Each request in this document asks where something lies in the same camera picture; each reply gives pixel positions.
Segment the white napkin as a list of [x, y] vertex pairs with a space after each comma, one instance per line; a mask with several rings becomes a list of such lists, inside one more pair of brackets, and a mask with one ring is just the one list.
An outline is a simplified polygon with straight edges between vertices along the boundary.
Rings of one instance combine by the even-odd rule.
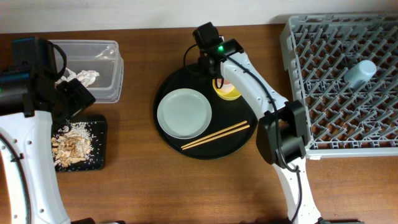
[[100, 73], [95, 70], [82, 70], [80, 73], [75, 73], [66, 68], [66, 72], [68, 73], [68, 76], [62, 76], [61, 79], [55, 82], [56, 85], [61, 82], [70, 82], [73, 79], [77, 79], [84, 87], [89, 87], [94, 84], [97, 77], [100, 75]]

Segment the peanut shells and rice scraps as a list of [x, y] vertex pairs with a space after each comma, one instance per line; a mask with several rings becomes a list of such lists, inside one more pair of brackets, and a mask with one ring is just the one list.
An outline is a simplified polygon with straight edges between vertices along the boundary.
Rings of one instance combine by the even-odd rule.
[[51, 138], [54, 166], [66, 169], [79, 162], [91, 164], [94, 157], [92, 140], [96, 136], [91, 132], [89, 123], [72, 123], [70, 127], [61, 129], [66, 130], [67, 133]]

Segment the pink plastic cup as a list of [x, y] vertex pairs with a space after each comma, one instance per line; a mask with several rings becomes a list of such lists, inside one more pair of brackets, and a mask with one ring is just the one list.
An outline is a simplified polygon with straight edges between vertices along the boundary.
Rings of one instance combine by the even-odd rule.
[[226, 79], [223, 80], [223, 85], [221, 87], [223, 91], [231, 91], [233, 88], [234, 86], [231, 84], [231, 82]]

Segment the yellow bowl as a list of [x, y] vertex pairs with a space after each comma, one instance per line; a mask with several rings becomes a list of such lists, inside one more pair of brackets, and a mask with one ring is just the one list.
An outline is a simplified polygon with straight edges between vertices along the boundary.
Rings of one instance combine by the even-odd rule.
[[216, 94], [227, 101], [233, 101], [238, 99], [241, 94], [240, 92], [234, 87], [231, 91], [223, 91], [221, 89], [222, 85], [223, 85], [223, 80], [222, 78], [219, 79], [214, 79], [213, 80], [213, 89], [216, 92]]

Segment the grey plate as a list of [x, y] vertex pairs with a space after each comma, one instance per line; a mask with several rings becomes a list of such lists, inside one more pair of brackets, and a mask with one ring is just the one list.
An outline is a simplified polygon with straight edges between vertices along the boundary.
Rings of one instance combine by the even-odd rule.
[[180, 88], [166, 94], [156, 109], [157, 122], [169, 136], [192, 139], [210, 125], [212, 108], [199, 91]]

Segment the blue plastic cup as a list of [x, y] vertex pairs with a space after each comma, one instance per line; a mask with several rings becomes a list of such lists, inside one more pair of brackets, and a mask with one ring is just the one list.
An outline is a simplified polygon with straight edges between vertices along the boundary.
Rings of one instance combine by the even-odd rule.
[[363, 60], [349, 69], [344, 75], [344, 81], [350, 88], [359, 88], [363, 83], [370, 81], [376, 74], [376, 64], [370, 60]]

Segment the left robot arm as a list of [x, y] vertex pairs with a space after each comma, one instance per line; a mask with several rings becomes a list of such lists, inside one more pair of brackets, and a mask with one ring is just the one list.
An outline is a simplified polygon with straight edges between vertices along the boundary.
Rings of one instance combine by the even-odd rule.
[[52, 126], [91, 106], [95, 97], [77, 80], [56, 82], [49, 40], [12, 41], [12, 66], [1, 72], [1, 158], [12, 223], [71, 223], [63, 205], [52, 158]]

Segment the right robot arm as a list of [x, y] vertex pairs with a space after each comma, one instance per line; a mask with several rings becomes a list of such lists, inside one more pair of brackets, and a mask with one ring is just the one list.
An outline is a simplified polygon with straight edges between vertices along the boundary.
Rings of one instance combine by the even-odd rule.
[[293, 224], [326, 223], [315, 205], [306, 171], [309, 142], [304, 105], [278, 94], [254, 68], [243, 47], [224, 40], [208, 22], [193, 31], [200, 50], [199, 64], [215, 78], [238, 89], [257, 117], [256, 146], [276, 171]]

